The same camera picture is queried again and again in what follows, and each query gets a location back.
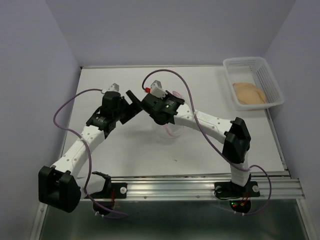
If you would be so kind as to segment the white mesh laundry bag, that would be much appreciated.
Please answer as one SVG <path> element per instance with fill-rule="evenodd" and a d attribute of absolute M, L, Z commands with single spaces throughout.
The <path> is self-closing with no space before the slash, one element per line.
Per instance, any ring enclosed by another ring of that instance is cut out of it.
<path fill-rule="evenodd" d="M 180 137 L 184 132 L 184 127 L 172 123 L 161 125 L 158 127 L 158 134 L 164 139 L 175 139 Z"/>

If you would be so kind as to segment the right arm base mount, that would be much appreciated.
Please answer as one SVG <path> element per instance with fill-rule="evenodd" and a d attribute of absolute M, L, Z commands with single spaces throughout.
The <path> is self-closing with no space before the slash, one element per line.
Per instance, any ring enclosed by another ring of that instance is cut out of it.
<path fill-rule="evenodd" d="M 250 181 L 245 186 L 239 186 L 231 181 L 216 182 L 214 184 L 214 195 L 221 200 L 240 199 L 243 197 L 260 197 L 260 189 L 256 181 Z"/>

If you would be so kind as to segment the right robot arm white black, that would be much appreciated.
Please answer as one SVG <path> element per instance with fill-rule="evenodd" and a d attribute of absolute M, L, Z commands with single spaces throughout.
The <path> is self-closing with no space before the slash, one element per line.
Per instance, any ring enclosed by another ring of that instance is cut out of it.
<path fill-rule="evenodd" d="M 248 167 L 247 152 L 250 149 L 251 136 L 245 121 L 222 119 L 192 109 L 185 100 L 167 92 L 164 97 L 148 93 L 141 101 L 141 108 L 158 125 L 173 124 L 197 130 L 205 139 L 212 137 L 223 144 L 218 153 L 230 165 L 230 189 L 235 195 L 248 190 L 251 174 Z"/>

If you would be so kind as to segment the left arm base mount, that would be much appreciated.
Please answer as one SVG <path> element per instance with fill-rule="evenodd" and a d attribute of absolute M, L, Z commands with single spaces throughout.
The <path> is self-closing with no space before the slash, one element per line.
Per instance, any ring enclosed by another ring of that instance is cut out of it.
<path fill-rule="evenodd" d="M 94 171 L 90 175 L 86 190 L 94 199 L 126 199 L 128 184 L 112 181 L 108 174 Z"/>

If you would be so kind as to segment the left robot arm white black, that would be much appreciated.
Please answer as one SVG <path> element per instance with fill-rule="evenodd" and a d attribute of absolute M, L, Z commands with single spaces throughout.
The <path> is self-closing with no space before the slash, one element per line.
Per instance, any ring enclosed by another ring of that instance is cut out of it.
<path fill-rule="evenodd" d="M 81 133 L 66 128 L 77 140 L 59 160 L 39 170 L 38 199 L 41 203 L 71 213 L 83 198 L 91 199 L 94 195 L 112 198 L 119 192 L 111 177 L 98 171 L 89 170 L 84 181 L 77 179 L 85 163 L 92 164 L 92 152 L 107 139 L 117 122 L 125 124 L 142 111 L 141 102 L 130 90 L 126 95 L 131 103 L 115 89 L 102 94 L 101 106 L 86 121 Z"/>

